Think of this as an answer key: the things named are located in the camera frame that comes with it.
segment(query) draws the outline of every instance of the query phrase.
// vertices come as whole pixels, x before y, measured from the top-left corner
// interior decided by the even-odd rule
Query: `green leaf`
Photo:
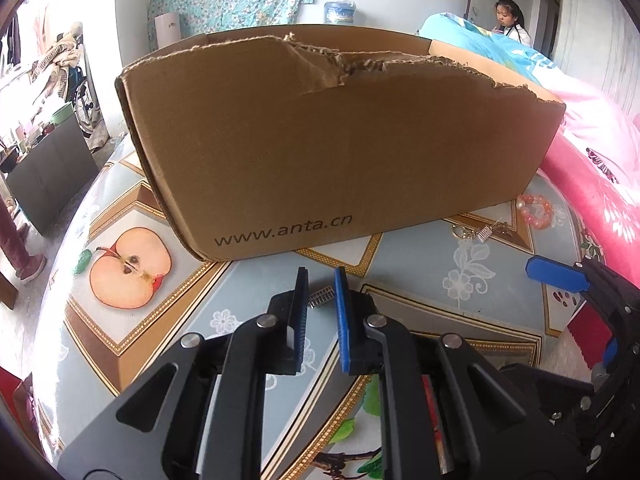
[[[82,274],[85,271],[85,269],[89,265],[89,262],[91,261],[92,254],[93,253],[89,249],[85,249],[80,253],[80,257],[78,258],[78,264],[74,268],[74,276],[77,276],[78,274]]]
[[[361,465],[358,468],[358,473],[366,473],[370,478],[380,480],[382,478],[382,452]]]
[[[364,402],[362,408],[369,415],[380,416],[380,394],[378,393],[378,384],[380,379],[377,375],[371,377],[369,384],[364,390]]]
[[[338,431],[335,432],[332,439],[329,441],[329,444],[335,444],[336,442],[340,442],[347,438],[355,428],[355,421],[352,418],[348,418],[345,420],[338,428]]]

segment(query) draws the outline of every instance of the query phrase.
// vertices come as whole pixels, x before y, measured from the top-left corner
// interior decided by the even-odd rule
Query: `halved apple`
[[[133,227],[92,265],[89,284],[105,305],[132,309],[145,306],[171,270],[171,256],[151,229]]]

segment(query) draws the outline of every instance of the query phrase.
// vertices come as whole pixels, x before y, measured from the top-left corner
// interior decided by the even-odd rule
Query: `white shirt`
[[[507,38],[511,38],[512,40],[518,41],[524,46],[533,46],[533,41],[531,41],[531,36],[529,33],[524,30],[521,25],[515,25],[514,27],[505,28],[503,34]]]

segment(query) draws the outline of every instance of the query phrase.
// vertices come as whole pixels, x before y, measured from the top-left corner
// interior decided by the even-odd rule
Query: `black hair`
[[[513,15],[513,17],[516,19],[515,23],[513,24],[514,26],[520,25],[522,28],[524,28],[524,14],[520,10],[520,7],[516,2],[514,2],[513,0],[498,0],[495,3],[494,9],[498,10],[498,6],[506,7],[506,9]]]

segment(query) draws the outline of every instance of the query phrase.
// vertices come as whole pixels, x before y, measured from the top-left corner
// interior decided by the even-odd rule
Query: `paper roll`
[[[158,48],[180,41],[182,39],[180,14],[168,12],[162,16],[156,16],[156,38],[158,38]]]

